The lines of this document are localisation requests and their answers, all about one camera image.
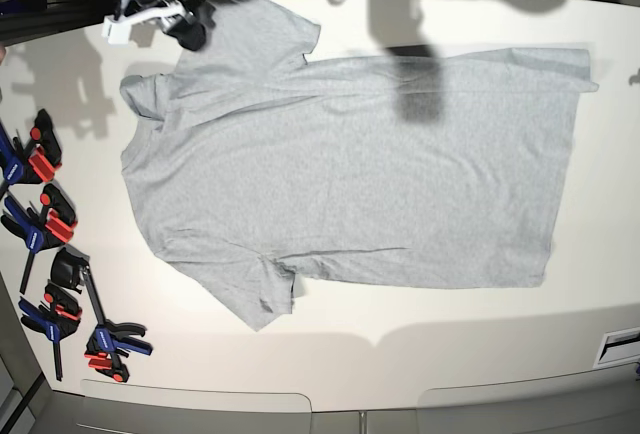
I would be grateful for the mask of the grey T-shirt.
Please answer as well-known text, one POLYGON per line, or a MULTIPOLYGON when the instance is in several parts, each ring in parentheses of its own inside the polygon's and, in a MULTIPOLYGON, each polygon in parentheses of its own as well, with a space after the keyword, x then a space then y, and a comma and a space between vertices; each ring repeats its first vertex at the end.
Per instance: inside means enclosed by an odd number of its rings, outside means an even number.
POLYGON ((130 75, 122 175, 152 253, 253 330, 299 276, 432 289, 542 284, 584 49, 309 61, 320 27, 210 0, 205 46, 130 75))

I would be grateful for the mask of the top blue red bar clamp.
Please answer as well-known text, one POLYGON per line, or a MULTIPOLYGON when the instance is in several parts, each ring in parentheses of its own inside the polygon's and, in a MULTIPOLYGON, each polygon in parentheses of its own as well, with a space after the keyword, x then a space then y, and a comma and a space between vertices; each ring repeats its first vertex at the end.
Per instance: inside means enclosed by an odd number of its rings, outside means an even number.
POLYGON ((38 111, 25 144, 19 137, 10 139, 1 125, 1 197, 17 184, 51 181, 61 167, 61 160, 62 148, 45 109, 38 111))

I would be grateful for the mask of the long blue red bar clamp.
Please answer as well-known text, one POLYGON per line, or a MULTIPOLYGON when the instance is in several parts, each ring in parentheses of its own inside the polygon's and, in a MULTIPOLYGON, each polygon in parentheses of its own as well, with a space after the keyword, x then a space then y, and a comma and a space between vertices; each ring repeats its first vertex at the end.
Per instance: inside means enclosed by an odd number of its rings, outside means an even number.
POLYGON ((60 249, 51 267, 52 280, 61 287, 80 292, 83 286, 89 295, 96 318, 94 328, 86 344, 84 357, 88 366, 118 383, 127 383, 129 370, 122 360, 130 353, 150 356, 153 347, 144 340, 146 328, 136 323, 114 323, 105 314, 100 301, 89 262, 60 249))

